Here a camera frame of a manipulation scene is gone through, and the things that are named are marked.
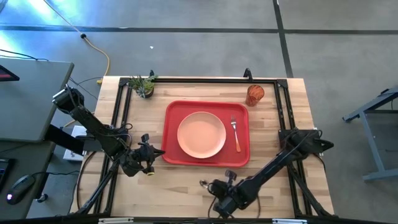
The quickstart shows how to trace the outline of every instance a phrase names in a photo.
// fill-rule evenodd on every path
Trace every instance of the plant pot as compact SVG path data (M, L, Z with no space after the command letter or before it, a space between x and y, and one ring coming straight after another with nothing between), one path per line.
M152 89L152 91L150 91L150 92L148 92L148 93L145 93L145 99L148 99L148 98L150 98L153 94L154 94L154 92L155 92L155 88L153 88Z

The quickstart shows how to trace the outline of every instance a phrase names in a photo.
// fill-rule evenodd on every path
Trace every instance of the wooden table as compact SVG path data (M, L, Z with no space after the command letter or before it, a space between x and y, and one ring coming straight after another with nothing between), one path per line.
M95 116L104 124L110 124L120 77L104 77ZM301 78L287 79L290 99L294 111L295 124L300 129L312 129L313 121ZM220 83L156 83L155 93L150 99L139 98L132 94L127 122L133 125L132 148L138 148L141 135L149 133L149 142L160 149L165 119L165 109L175 100L202 100L243 103L250 84ZM251 158L243 168L233 169L237 181L255 174L264 167L278 152L280 129L276 108L274 87L261 85L265 97L249 111ZM125 92L121 100L120 111L123 111ZM120 125L122 113L119 113ZM80 201L84 203L98 185L103 162L103 153L97 153L87 165L80 185ZM314 156L303 162L308 188L325 210L333 213L328 184L322 163ZM226 168L178 166L169 164L160 157L154 162L155 175L146 176L138 173L134 177L126 176L119 169L113 202L112 216L130 217L206 217L213 196L200 187L199 180L224 180ZM105 188L104 207L108 187ZM301 191L298 190L300 208L304 211ZM261 218L294 217L289 180L286 168L282 169L271 180L265 183L259 192L261 201ZM71 212L76 211L74 200ZM237 218L255 218L257 203L252 203L245 210L236 210Z

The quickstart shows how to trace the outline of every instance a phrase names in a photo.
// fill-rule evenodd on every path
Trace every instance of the yellow cable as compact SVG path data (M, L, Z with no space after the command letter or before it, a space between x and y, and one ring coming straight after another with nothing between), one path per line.
M58 16L60 16L67 24L69 24L72 28L74 28L74 29L80 34L80 37L81 37L81 35L83 35L83 33L81 33L80 30L78 30L74 25L72 25L70 22L68 22L57 10L55 10L55 9L47 2L47 0L43 0L43 1L44 1L55 13L57 13ZM87 38L86 35L83 37L83 39L84 39L84 40L87 42L87 44L89 44L92 48L94 48L95 50L97 50L97 51L101 52L103 55L105 55L105 57L106 57L106 59L107 59L107 65L106 65L106 70L105 70L104 76L106 76L106 75L108 74L108 71L109 71L109 65L111 64L111 59L109 59L109 56L108 56L103 50L101 50L101 49L95 47L94 44L92 44L92 43L88 40L88 38ZM102 83L102 79L101 79L101 80L98 80L97 83L98 83L98 84L101 84L101 83ZM63 127L67 127L67 126L73 124L73 122L75 122L75 120L69 121L69 122L66 123Z

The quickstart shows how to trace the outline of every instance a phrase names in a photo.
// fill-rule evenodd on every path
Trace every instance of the plate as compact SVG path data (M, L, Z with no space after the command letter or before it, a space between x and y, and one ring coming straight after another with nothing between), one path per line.
M224 146L225 126L211 113L195 112L181 121L177 139L182 150L188 155L199 159L209 158Z

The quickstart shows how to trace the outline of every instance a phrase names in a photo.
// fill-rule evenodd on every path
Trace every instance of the orange cup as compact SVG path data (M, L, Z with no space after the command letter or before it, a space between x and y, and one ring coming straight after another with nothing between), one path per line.
M264 96L264 89L259 85L251 85L248 88L245 104L255 106Z

